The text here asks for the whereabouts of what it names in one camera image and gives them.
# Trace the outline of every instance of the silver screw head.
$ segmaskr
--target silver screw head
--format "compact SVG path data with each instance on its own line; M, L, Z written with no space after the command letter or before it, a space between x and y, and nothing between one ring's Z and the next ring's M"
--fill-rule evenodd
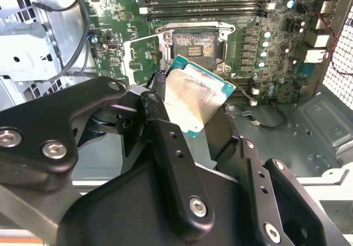
M282 163L280 163L279 161L276 161L276 165L278 166L278 168L280 168L280 170L284 170L285 167L283 166Z
M0 130L0 147L12 148L20 144L22 136L19 132L11 129Z
M189 201L191 211L197 217L204 217L207 213L207 208L204 202L197 197L192 197Z
M109 82L108 86L113 90L120 90L120 87L116 82Z
M273 225L271 225L270 223L265 223L264 229L267 236L269 236L269 238L271 239L271 241L273 241L274 243L281 242L281 236Z
M172 39L172 35L170 33L165 33L164 38L167 40L170 40L170 39Z
M96 36L92 36L90 41L94 44L97 44L98 43L98 38Z
M254 144L252 144L250 141L247 140L247 145L249 146L249 148L254 148Z
M44 144L42 152L48 158L61 159L66 155L67 148L60 142L51 141Z

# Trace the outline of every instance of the black metal bracket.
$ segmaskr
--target black metal bracket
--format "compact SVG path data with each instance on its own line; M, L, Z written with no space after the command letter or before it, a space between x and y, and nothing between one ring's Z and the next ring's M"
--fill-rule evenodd
M183 133L178 125L169 122L159 96L144 92L141 99L146 120L144 132L149 134L161 170L170 222L187 241L201 239L212 229L215 213Z
M143 90L131 92L122 83L100 77L1 112L0 192L4 201L0 210L50 243L55 242L63 219L59 244L65 242L67 232L75 227L77 236L72 245L88 245L85 239L92 237L88 233L95 232L91 225L101 221L104 213L113 226L107 235L115 243L116 239L121 240L114 233L116 224L124 228L131 216L121 212L124 208L119 211L116 207L117 200L121 199L118 194L128 197L129 204L139 197L143 188L148 188L144 198L149 204L144 206L146 212L141 212L145 218L141 221L139 214L132 215L134 220L139 219L140 227L158 233L158 239L151 239L154 241L180 242L182 238L185 244L204 238L202 242L206 245L215 245L220 238L227 237L223 245L233 245L229 242L243 245L244 241L246 245L266 246L346 245L343 236L283 164L280 170L277 167L281 166L272 161L265 168L261 166L255 146L239 137L224 109L215 115L218 123L211 121L206 126L206 134L212 139L210 151L217 161L217 169L236 178L238 183L195 166L183 134L178 125L169 121L160 96ZM78 158L77 146L98 140L107 132L123 135L124 164L129 172L78 199L62 218L76 199L68 182ZM135 193L137 186L140 193ZM219 186L222 186L221 192L218 192ZM130 200L132 193L136 196ZM234 201L229 201L229 194ZM50 198L49 204L45 203L46 197ZM56 197L60 197L60 204L52 203ZM299 228L293 228L288 213L291 211L288 205L293 203L288 198L307 214L306 218L300 218L306 222L300 223ZM121 204L134 210L141 203L144 201ZM154 208L155 204L161 204L163 210ZM107 205L115 211L108 212ZM84 216L82 211L92 217ZM230 212L236 217L226 216ZM27 214L31 219L23 219ZM173 233L158 222L165 215ZM33 228L32 220L38 224ZM243 234L243 238L233 234L225 236L220 227L225 223L235 227L234 234ZM97 239L95 244L101 244L100 234L93 237Z
M74 134L78 138L95 111L119 105L125 93L125 85L100 77L1 112L0 130L19 142L0 147L0 183L37 190L63 186L78 159Z
M284 228L296 245L349 245L282 162L269 159L265 168L271 174Z

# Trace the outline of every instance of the ventilation holes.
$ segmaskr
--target ventilation holes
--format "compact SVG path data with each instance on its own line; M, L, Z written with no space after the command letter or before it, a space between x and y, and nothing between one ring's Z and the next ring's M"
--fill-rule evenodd
M30 0L16 0L18 7L20 8L20 12L17 12L17 16L19 20L24 23L27 21L36 22L35 13L32 8L32 4Z

